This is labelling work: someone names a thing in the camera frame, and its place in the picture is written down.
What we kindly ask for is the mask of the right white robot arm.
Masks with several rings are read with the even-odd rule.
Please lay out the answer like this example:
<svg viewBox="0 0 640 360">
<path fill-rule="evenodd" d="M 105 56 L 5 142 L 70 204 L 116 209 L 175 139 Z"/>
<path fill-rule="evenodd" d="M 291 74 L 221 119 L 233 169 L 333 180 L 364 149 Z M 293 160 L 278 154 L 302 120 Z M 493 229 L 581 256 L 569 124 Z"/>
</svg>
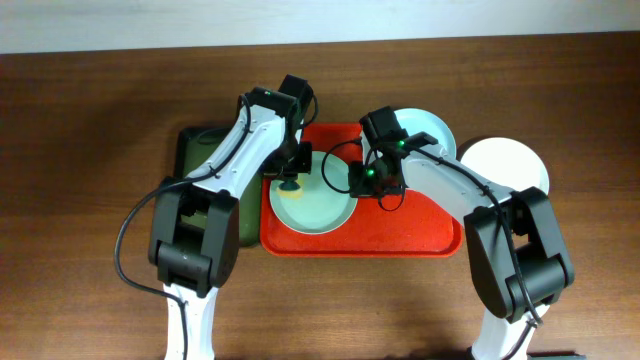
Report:
<svg viewBox="0 0 640 360">
<path fill-rule="evenodd" d="M 543 315 L 573 284 L 575 268 L 549 197 L 498 185 L 464 166 L 439 140 L 409 133 L 383 107 L 364 115 L 364 158 L 349 166 L 349 194 L 381 200 L 418 192 L 465 231 L 471 277 L 485 307 L 470 359 L 526 359 Z"/>
</svg>

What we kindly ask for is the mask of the white plate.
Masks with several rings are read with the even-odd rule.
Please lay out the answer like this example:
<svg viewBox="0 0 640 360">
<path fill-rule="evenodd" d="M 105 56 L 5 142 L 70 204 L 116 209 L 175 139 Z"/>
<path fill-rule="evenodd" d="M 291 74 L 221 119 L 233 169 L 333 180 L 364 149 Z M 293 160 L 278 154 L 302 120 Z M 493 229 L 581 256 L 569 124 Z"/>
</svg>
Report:
<svg viewBox="0 0 640 360">
<path fill-rule="evenodd" d="M 548 170 L 530 147 L 506 137 L 470 140 L 458 149 L 458 160 L 482 177 L 516 191 L 536 187 L 550 191 Z"/>
</svg>

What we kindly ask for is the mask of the pale green plate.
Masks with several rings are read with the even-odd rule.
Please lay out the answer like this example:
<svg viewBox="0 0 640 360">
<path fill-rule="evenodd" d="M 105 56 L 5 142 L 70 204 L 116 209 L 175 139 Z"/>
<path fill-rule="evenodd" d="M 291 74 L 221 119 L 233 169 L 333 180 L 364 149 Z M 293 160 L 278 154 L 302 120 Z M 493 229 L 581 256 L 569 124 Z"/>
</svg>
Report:
<svg viewBox="0 0 640 360">
<path fill-rule="evenodd" d="M 312 152 L 311 173 L 296 180 L 299 189 L 280 189 L 281 180 L 269 187 L 269 202 L 276 218 L 295 232 L 320 235 L 336 230 L 354 213 L 358 200 L 331 189 L 322 174 L 337 188 L 347 187 L 348 166 L 335 155 L 322 163 L 325 152 Z"/>
</svg>

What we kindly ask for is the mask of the light blue plate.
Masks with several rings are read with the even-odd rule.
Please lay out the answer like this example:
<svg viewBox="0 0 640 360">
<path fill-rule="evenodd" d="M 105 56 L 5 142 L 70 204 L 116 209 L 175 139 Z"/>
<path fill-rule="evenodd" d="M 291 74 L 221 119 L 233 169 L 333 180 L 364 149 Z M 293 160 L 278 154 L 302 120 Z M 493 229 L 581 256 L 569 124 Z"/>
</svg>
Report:
<svg viewBox="0 0 640 360">
<path fill-rule="evenodd" d="M 456 141 L 447 124 L 435 114 L 418 108 L 404 108 L 395 110 L 394 114 L 399 125 L 409 135 L 425 132 L 436 138 L 447 153 L 453 157 L 457 155 Z"/>
</svg>

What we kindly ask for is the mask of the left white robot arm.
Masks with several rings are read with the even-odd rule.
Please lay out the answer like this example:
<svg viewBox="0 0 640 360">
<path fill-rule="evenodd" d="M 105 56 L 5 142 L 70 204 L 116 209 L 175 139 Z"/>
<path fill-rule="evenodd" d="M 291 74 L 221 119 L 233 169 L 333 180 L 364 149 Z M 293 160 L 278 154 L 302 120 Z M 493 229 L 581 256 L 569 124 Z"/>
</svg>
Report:
<svg viewBox="0 0 640 360">
<path fill-rule="evenodd" d="M 164 180 L 148 259 L 169 296 L 166 358 L 213 358 L 216 297 L 240 248 L 240 198 L 259 172 L 294 179 L 310 170 L 311 146 L 300 138 L 315 100 L 294 75 L 277 90 L 254 88 L 240 96 L 236 123 L 214 152 L 184 179 Z"/>
</svg>

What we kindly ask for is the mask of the green yellow sponge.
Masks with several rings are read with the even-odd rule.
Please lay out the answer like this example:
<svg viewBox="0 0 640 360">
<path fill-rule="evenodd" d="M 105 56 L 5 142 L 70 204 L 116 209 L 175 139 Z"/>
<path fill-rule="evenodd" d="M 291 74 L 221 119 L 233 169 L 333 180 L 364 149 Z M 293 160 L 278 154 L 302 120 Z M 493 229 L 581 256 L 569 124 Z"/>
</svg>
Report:
<svg viewBox="0 0 640 360">
<path fill-rule="evenodd" d="M 303 189 L 296 181 L 283 181 L 277 186 L 276 193 L 283 198 L 296 199 L 303 195 Z"/>
</svg>

